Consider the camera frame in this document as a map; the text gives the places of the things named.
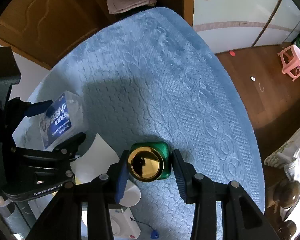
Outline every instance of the screw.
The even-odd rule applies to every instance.
[[[101,174],[100,176],[99,176],[99,179],[101,179],[101,180],[107,180],[109,178],[109,176],[108,176],[108,174]]]
[[[73,183],[72,182],[67,182],[65,184],[65,188],[72,188],[73,187]]]
[[[204,175],[203,175],[202,173],[196,173],[196,174],[194,175],[194,177],[195,177],[196,179],[198,179],[198,180],[201,180],[201,179],[204,178]]]
[[[231,181],[230,184],[231,184],[232,187],[239,187],[240,186],[239,182],[237,182],[235,180]]]
[[[67,177],[72,177],[73,175],[73,172],[72,171],[66,171],[66,176]]]

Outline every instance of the pink plastic stool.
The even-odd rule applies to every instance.
[[[291,49],[293,56],[290,56],[288,53],[286,53],[286,51],[289,49]],[[300,71],[300,49],[296,45],[291,45],[279,52],[278,55],[280,56],[283,65],[282,73],[288,74],[293,78],[292,81],[295,81],[300,76],[300,72],[295,76],[291,73],[291,70],[297,68]],[[283,55],[288,57],[289,62],[287,64],[284,61]]]

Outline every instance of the pink decorative stripe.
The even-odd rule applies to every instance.
[[[202,31],[207,31],[207,30],[213,30],[213,29],[220,29],[220,28],[231,28],[231,27],[260,27],[263,28],[266,24],[261,23],[261,22],[215,22],[215,23],[205,23],[205,24],[200,24],[200,25],[194,25],[193,29],[196,32],[202,32]],[[286,32],[292,32],[293,29],[274,25],[274,24],[269,24],[268,28],[270,29],[277,29],[277,30],[282,30]]]

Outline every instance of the blue label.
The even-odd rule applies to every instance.
[[[66,97],[63,93],[49,108],[43,120],[40,121],[40,129],[44,132],[42,137],[44,148],[71,128]]]

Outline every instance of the plastic package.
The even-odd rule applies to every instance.
[[[40,117],[40,133],[44,149],[52,151],[55,146],[71,136],[88,129],[84,118],[82,98],[65,91]]]

